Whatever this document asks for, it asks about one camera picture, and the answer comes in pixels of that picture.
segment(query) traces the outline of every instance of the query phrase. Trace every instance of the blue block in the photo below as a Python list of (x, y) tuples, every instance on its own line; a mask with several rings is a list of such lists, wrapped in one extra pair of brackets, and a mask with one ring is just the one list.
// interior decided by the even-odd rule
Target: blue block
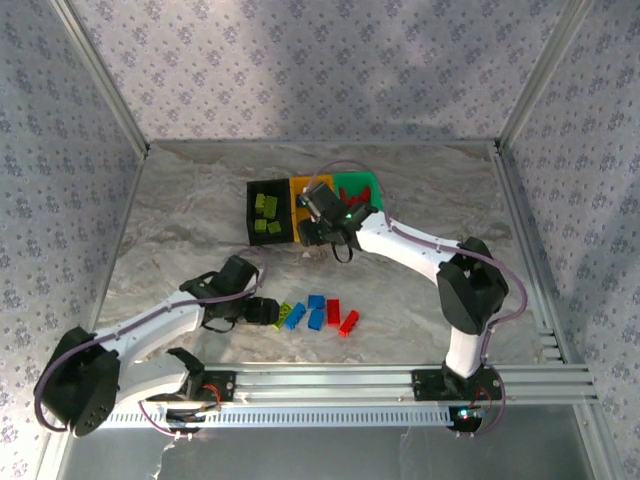
[(293, 307), (293, 310), (291, 310), (291, 313), (284, 321), (284, 326), (289, 330), (294, 330), (298, 326), (298, 323), (300, 323), (300, 320), (302, 320), (302, 317), (304, 317), (305, 313), (307, 313), (307, 309), (304, 308), (304, 305), (296, 303), (296, 306)]
[(309, 295), (309, 308), (311, 310), (322, 310), (324, 308), (324, 297), (322, 295)]
[(309, 328), (320, 331), (324, 325), (324, 310), (312, 310), (309, 317)]

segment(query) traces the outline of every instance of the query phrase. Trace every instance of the robotic arm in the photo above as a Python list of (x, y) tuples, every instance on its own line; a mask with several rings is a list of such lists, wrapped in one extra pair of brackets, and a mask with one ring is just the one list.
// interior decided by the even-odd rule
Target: robotic arm
[[(423, 378), (422, 386), (414, 377), (416, 400), (473, 399), (479, 386), (492, 382), (482, 364), (482, 344), (486, 325), (502, 307), (508, 287), (498, 269), (464, 254), (490, 257), (483, 242), (470, 238), (459, 244), (387, 219), (370, 205), (347, 207), (324, 183), (301, 197), (311, 212), (311, 218), (298, 225), (303, 245), (330, 243), (334, 248), (346, 246), (350, 253), (383, 255), (437, 285), (444, 316), (451, 324), (451, 341), (441, 372)], [(422, 242), (442, 248), (427, 248)], [(232, 400), (235, 374), (205, 371), (181, 348), (140, 360), (179, 335), (207, 328), (216, 318), (232, 322), (232, 327), (240, 318), (253, 324), (275, 323), (278, 303), (253, 297), (247, 290), (257, 275), (255, 266), (232, 256), (220, 272), (185, 282), (167, 300), (126, 322), (93, 334), (80, 327), (67, 332), (35, 388), (40, 423), (48, 426), (42, 404), (64, 424), (64, 430), (81, 437), (97, 429), (118, 403), (167, 397), (215, 404)], [(212, 384), (220, 386), (215, 396), (204, 388)], [(418, 398), (420, 391), (426, 396)]]
[[(219, 374), (206, 373), (204, 365), (186, 350), (174, 348), (169, 355), (140, 361), (216, 318), (232, 326), (239, 319), (258, 325), (275, 323), (280, 310), (275, 300), (245, 295), (257, 275), (255, 266), (233, 255), (220, 272), (183, 283), (164, 302), (126, 322), (92, 334), (81, 327), (68, 331), (34, 390), (40, 423), (48, 426), (41, 418), (40, 403), (65, 430), (82, 437), (98, 428), (119, 403), (167, 394), (181, 400), (220, 401), (201, 388), (212, 381), (207, 375)], [(219, 394), (225, 397), (224, 391)]]
[[(300, 222), (298, 233), (303, 245), (332, 243), (349, 250), (376, 253), (401, 263), (437, 285), (445, 318), (451, 324), (449, 352), (443, 370), (445, 382), (457, 390), (480, 374), (481, 349), (490, 317), (502, 307), (509, 293), (498, 269), (464, 253), (432, 249), (408, 240), (414, 237), (439, 246), (455, 247), (491, 257), (486, 245), (469, 238), (460, 244), (433, 237), (387, 219), (367, 204), (347, 207), (324, 183), (301, 195), (311, 218)], [(398, 230), (405, 233), (401, 236)]]

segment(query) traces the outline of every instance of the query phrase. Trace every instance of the patterned wallpaper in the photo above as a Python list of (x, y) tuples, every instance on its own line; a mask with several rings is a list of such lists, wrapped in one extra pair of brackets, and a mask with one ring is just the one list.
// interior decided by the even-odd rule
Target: patterned wallpaper
[(91, 313), (137, 161), (48, 2), (0, 19), (0, 477), (31, 478), (32, 389)]
[(515, 142), (566, 334), (640, 479), (640, 6), (598, 2)]
[(74, 0), (148, 141), (494, 138), (566, 0)]

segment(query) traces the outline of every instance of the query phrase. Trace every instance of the green block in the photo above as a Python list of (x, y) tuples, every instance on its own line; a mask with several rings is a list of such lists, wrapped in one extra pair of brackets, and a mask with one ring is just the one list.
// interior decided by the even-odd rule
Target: green block
[(280, 330), (282, 328), (282, 325), (284, 325), (284, 321), (291, 313), (291, 310), (293, 310), (293, 307), (288, 303), (283, 302), (282, 305), (280, 305), (280, 315), (278, 315), (278, 321), (273, 324), (276, 330)]
[(262, 214), (264, 212), (264, 193), (256, 195), (256, 213)]
[(256, 223), (254, 224), (253, 229), (256, 231), (256, 233), (266, 233), (267, 221), (264, 219), (256, 220)]
[(276, 218), (276, 208), (278, 207), (278, 197), (267, 195), (264, 200), (264, 218), (273, 220)]
[(269, 233), (280, 233), (282, 229), (280, 228), (280, 222), (271, 222), (267, 225), (267, 230)]

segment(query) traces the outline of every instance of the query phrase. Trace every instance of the plastic brick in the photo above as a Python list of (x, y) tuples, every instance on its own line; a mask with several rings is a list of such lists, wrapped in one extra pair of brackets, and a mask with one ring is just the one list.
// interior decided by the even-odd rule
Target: plastic brick
[(322, 295), (309, 295), (309, 302), (307, 304), (312, 310), (321, 310), (324, 308), (324, 296)]
[(264, 212), (264, 201), (264, 193), (259, 193), (256, 195), (256, 213), (259, 215), (262, 215), (262, 212)]
[(265, 233), (267, 231), (267, 221), (263, 219), (257, 219), (255, 221), (253, 229), (256, 233)]
[(327, 300), (327, 325), (340, 327), (340, 300), (337, 298)]
[(309, 328), (311, 330), (320, 331), (324, 324), (324, 310), (312, 310), (309, 316)]
[(360, 319), (360, 314), (355, 310), (351, 310), (349, 315), (347, 315), (347, 319), (344, 321), (342, 326), (340, 327), (340, 335), (343, 337), (348, 337), (353, 330), (353, 327), (356, 326), (358, 320)]
[(293, 307), (293, 310), (291, 310), (291, 313), (284, 321), (284, 326), (289, 330), (295, 330), (295, 328), (298, 326), (298, 323), (300, 323), (300, 320), (302, 320), (302, 317), (304, 317), (305, 313), (307, 313), (307, 309), (304, 308), (304, 305), (302, 305), (301, 303), (296, 303), (296, 306)]
[(280, 233), (282, 231), (280, 229), (280, 222), (271, 222), (267, 225), (267, 230), (269, 230), (269, 233), (271, 234)]
[(284, 325), (284, 321), (287, 319), (289, 314), (293, 310), (293, 307), (286, 302), (282, 302), (280, 305), (280, 314), (278, 315), (278, 321), (273, 324), (276, 330), (280, 330), (282, 325)]
[(276, 218), (276, 210), (278, 209), (278, 197), (267, 195), (264, 200), (264, 218), (273, 220)]

